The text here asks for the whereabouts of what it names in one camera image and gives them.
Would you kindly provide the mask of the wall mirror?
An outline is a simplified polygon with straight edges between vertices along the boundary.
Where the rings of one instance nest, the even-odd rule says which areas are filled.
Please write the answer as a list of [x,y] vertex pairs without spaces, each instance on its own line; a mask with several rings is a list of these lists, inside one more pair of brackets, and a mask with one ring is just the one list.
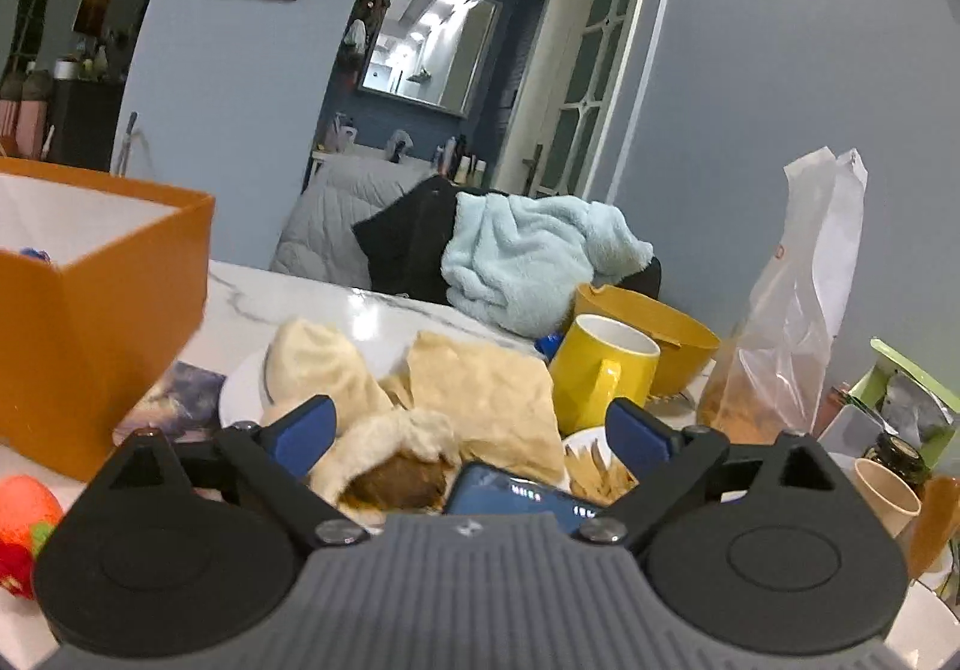
[[500,10],[491,0],[389,0],[359,91],[466,117]]

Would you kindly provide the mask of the orange cardboard box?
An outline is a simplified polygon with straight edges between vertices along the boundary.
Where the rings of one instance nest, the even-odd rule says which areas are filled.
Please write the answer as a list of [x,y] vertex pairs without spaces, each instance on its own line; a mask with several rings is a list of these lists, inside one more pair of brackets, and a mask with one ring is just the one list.
[[212,195],[2,163],[2,441],[93,478],[203,319]]

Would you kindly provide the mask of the smartphone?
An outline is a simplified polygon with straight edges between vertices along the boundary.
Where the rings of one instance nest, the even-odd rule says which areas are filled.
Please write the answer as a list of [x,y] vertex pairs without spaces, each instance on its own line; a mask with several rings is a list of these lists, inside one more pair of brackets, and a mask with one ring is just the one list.
[[443,512],[448,516],[550,514],[563,532],[574,533],[596,517],[601,506],[488,463],[470,462],[455,477]]

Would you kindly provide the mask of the white drawer cabinet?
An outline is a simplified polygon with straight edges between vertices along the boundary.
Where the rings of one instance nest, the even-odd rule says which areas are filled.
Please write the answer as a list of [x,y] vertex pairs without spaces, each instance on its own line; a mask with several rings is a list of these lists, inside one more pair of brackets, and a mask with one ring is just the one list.
[[318,146],[314,149],[308,161],[308,171],[304,177],[303,189],[307,189],[316,179],[322,169],[327,168],[359,168],[371,171],[374,176],[397,176],[402,179],[421,181],[433,176],[434,169],[428,161],[402,156],[398,163],[391,163],[387,151],[382,148],[373,148],[366,145],[352,145],[345,153],[329,153]]

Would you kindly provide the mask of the yellow bowl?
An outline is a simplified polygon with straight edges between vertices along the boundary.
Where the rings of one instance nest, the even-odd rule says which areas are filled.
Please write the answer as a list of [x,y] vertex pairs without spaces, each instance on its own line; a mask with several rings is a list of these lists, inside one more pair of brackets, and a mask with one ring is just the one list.
[[711,328],[658,299],[618,286],[576,289],[573,312],[610,317],[641,330],[661,349],[658,371],[652,379],[652,397],[683,392],[715,356],[721,338]]

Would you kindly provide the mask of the green white carton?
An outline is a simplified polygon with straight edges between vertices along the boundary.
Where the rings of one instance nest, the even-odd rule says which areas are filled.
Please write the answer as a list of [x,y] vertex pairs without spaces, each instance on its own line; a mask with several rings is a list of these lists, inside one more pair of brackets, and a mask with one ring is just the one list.
[[958,395],[884,340],[872,338],[871,348],[874,366],[843,395],[818,442],[854,459],[878,434],[889,434],[911,445],[935,475],[957,478]]

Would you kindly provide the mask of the dark sideboard cabinet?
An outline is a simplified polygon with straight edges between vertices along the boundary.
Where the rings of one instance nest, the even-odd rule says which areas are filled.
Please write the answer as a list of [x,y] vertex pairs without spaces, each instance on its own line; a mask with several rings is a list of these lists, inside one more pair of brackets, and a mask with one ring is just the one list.
[[51,163],[109,171],[121,114],[121,83],[55,80],[47,119],[53,127]]

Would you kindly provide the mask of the white plate with flatbread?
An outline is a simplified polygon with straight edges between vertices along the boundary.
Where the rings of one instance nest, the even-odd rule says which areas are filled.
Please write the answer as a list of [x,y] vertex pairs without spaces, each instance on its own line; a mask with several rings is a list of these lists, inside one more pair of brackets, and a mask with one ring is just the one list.
[[469,463],[562,484],[552,388],[529,353],[431,330],[376,377],[345,333],[291,319],[226,379],[218,413],[224,426],[270,426],[316,395],[331,399],[334,442],[304,478],[327,503],[379,524],[389,512],[439,511]]

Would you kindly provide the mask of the paper cup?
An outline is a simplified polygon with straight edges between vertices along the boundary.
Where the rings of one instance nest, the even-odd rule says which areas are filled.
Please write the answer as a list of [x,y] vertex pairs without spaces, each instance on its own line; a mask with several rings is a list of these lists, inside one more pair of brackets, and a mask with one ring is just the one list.
[[921,501],[898,475],[871,459],[853,463],[854,486],[894,539],[921,512]]

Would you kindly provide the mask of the clear plastic bag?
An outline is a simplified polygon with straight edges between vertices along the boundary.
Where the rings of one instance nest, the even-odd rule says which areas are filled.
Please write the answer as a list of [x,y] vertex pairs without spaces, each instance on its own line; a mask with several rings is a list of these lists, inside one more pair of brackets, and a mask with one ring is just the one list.
[[820,148],[784,168],[788,206],[775,254],[721,345],[697,420],[736,444],[815,426],[853,288],[866,206],[861,154]]

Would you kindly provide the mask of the yellow mug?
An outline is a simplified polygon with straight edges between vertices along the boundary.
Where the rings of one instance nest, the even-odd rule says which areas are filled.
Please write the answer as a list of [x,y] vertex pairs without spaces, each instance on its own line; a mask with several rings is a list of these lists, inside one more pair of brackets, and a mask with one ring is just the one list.
[[551,360],[553,410],[563,438],[604,426],[617,399],[645,406],[661,349],[646,333],[597,314],[579,314]]

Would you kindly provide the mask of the orange crochet strawberry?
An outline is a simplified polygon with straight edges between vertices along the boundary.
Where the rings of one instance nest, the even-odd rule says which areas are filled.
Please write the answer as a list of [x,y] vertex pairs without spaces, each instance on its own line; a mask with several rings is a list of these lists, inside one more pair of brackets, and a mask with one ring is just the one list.
[[32,572],[64,509],[47,486],[28,475],[0,486],[0,584],[18,599],[34,600]]

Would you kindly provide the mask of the white glass-panel door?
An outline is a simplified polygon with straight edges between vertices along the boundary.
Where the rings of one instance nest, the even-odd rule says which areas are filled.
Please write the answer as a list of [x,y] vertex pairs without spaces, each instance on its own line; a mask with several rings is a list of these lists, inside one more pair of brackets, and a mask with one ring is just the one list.
[[602,199],[658,43],[665,0],[547,0],[490,184]]

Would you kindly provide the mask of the light blue fleece blanket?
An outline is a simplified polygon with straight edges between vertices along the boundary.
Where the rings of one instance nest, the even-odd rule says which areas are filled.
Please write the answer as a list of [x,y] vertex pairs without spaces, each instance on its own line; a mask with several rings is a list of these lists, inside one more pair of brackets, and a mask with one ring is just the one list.
[[562,328],[579,286],[615,285],[652,259],[613,205],[460,192],[441,277],[459,312],[535,340]]

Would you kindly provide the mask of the grey quilted jacket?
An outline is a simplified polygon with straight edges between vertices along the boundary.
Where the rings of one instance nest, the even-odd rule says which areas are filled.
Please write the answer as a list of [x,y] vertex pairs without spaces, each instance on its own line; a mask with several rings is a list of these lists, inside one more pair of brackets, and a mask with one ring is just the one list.
[[416,184],[359,167],[327,167],[299,195],[278,239],[270,270],[345,288],[370,289],[368,259],[353,226],[386,210]]

